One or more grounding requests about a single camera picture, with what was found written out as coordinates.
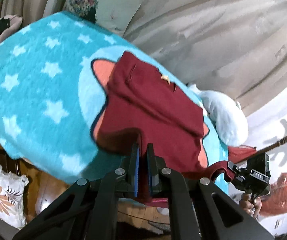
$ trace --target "hand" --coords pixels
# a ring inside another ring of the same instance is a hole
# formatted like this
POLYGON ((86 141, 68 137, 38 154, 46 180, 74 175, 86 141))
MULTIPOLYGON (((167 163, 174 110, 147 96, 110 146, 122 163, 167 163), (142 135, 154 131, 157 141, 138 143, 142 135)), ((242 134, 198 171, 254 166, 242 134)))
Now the hand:
POLYGON ((239 206, 253 218, 256 218, 259 215, 261 205, 262 204, 260 197, 255 198, 254 203, 251 203, 250 195, 247 193, 243 193, 241 196, 241 200, 239 201, 239 206))

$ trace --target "blue gripper pad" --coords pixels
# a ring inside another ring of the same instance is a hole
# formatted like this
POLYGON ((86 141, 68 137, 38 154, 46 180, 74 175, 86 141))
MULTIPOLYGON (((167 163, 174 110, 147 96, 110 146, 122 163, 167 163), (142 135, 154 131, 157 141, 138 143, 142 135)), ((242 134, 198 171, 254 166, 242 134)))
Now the blue gripper pad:
POLYGON ((139 177, 139 147, 137 148, 136 170, 134 176, 134 196, 138 196, 138 177, 139 177))

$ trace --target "wooden stick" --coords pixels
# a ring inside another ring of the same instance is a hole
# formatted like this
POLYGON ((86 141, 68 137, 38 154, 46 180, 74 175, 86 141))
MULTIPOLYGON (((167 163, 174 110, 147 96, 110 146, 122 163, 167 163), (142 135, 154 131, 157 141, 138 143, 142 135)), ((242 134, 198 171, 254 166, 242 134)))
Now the wooden stick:
POLYGON ((273 149, 275 149, 281 145, 284 145, 286 142, 287 142, 287 136, 283 137, 280 141, 277 141, 276 143, 257 151, 255 154, 253 154, 247 158, 242 159, 240 162, 244 162, 244 161, 246 161, 252 157, 259 155, 260 153, 271 151, 271 150, 273 150, 273 149))

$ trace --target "fleece blanket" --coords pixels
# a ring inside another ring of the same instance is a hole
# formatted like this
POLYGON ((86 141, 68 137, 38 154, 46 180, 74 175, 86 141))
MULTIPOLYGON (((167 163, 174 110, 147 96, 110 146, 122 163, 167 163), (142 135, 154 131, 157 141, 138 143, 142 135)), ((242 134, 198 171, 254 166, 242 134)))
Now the fleece blanket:
MULTIPOLYGON (((106 102, 91 64, 117 62, 124 51, 157 67, 202 106, 175 76, 121 37, 68 12, 56 13, 0 44, 0 144, 10 157, 27 158, 67 183, 99 179, 117 168, 122 157, 99 149, 91 136, 106 102)), ((227 146, 204 119, 209 165, 227 160, 227 146)), ((216 184, 228 192, 223 175, 216 184)))

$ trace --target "white pillowcase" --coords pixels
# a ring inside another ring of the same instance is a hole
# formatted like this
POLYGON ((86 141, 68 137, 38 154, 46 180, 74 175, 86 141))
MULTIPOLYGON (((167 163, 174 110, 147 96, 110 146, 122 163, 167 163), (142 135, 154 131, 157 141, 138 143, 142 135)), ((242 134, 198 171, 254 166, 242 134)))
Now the white pillowcase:
POLYGON ((215 123, 217 134, 228 146, 240 146, 248 138, 248 122, 240 109, 240 104, 227 95, 212 91, 199 90, 195 84, 188 84, 190 90, 202 100, 209 118, 215 123))
POLYGON ((64 10, 123 36, 144 0, 66 0, 64 10))
POLYGON ((5 173, 0 165, 0 219, 18 229, 26 225, 23 191, 28 182, 25 175, 5 173))

